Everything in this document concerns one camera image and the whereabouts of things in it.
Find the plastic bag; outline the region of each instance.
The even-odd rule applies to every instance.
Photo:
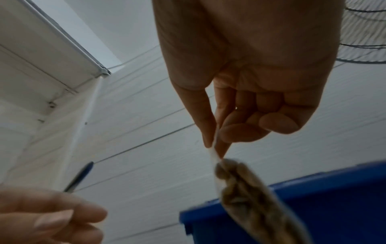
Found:
[[[301,221],[248,166],[236,160],[221,160],[215,145],[209,153],[218,196],[229,216],[261,244],[312,244]]]

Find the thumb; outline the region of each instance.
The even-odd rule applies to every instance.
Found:
[[[47,239],[71,220],[73,210],[0,214],[0,244],[33,244]]]
[[[209,97],[202,90],[188,90],[172,82],[186,110],[192,116],[194,123],[200,129],[205,147],[212,146],[214,133],[216,131],[216,119],[210,107]]]

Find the blue bin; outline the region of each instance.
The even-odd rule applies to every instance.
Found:
[[[315,244],[386,243],[386,162],[318,173],[270,188],[307,225]],[[180,213],[195,244],[256,244],[218,200]]]

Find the metal wire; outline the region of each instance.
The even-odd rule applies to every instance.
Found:
[[[386,1],[347,0],[337,60],[386,64]]]

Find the blue container rim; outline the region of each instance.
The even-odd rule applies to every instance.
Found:
[[[269,187],[281,200],[285,201],[322,192],[367,185],[385,179],[386,161],[377,161],[330,172],[320,172],[276,183]],[[226,214],[220,201],[215,199],[180,212],[180,223],[189,225]]]

